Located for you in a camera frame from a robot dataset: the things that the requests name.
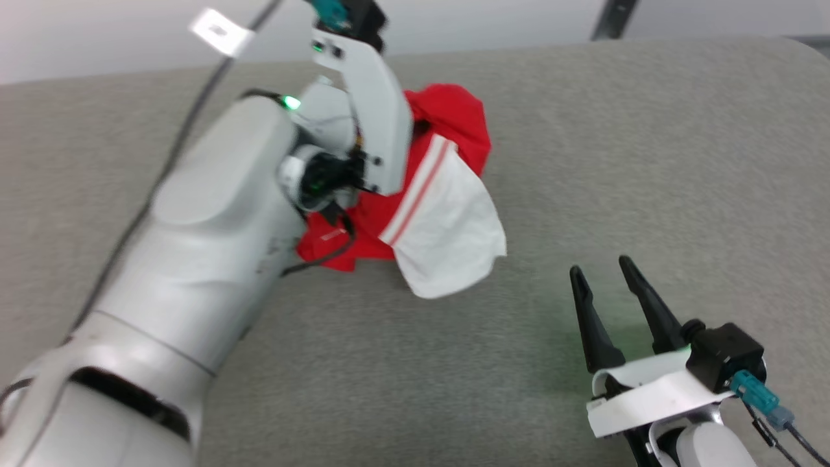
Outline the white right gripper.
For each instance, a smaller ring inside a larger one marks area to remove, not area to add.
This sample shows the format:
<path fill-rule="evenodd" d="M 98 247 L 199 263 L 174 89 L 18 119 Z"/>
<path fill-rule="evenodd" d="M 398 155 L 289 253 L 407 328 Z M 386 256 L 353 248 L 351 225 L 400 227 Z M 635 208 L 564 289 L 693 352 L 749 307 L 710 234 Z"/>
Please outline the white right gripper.
<path fill-rule="evenodd" d="M 594 374 L 586 405 L 594 437 L 624 437 L 638 467 L 737 467 L 737 435 L 720 414 L 720 403 L 733 393 L 713 393 L 688 372 L 691 353 L 679 351 L 687 346 L 681 323 L 631 257 L 621 255 L 619 265 L 656 355 L 626 363 L 598 316 L 587 278 L 573 265 L 579 334 L 587 371 Z"/>

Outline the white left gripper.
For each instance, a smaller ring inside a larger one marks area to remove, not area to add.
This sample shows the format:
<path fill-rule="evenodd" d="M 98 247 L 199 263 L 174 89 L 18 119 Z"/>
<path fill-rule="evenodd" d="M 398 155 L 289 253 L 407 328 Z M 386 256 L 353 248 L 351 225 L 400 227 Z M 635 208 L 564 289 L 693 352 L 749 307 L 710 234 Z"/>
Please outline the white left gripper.
<path fill-rule="evenodd" d="M 396 195 L 405 180 L 413 128 L 402 86 L 370 44 L 322 29 L 313 29 L 312 39 L 321 47 L 314 61 L 340 73 L 345 85 L 366 154 L 365 188 Z"/>

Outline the red and white garment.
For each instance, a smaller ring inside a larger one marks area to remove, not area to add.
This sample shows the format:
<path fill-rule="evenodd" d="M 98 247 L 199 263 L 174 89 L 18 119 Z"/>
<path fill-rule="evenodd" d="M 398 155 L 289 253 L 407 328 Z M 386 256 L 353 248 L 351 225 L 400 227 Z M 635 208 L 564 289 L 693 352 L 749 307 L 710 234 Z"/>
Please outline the red and white garment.
<path fill-rule="evenodd" d="M 412 292 L 434 299 L 479 283 L 506 256 L 506 233 L 482 180 L 492 143 L 482 101 L 458 84 L 405 93 L 414 135 L 402 192 L 362 192 L 342 221 L 309 216 L 297 254 L 352 272 L 360 259 L 394 260 Z"/>

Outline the dark metal pole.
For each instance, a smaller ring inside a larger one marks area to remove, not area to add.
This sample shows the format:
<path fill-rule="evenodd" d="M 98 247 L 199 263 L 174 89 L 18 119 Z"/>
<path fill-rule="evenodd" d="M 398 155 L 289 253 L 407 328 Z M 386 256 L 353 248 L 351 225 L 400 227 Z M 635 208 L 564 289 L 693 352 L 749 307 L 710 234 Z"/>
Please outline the dark metal pole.
<path fill-rule="evenodd" d="M 590 41 L 622 39 L 640 2 L 641 0 L 604 0 Z"/>

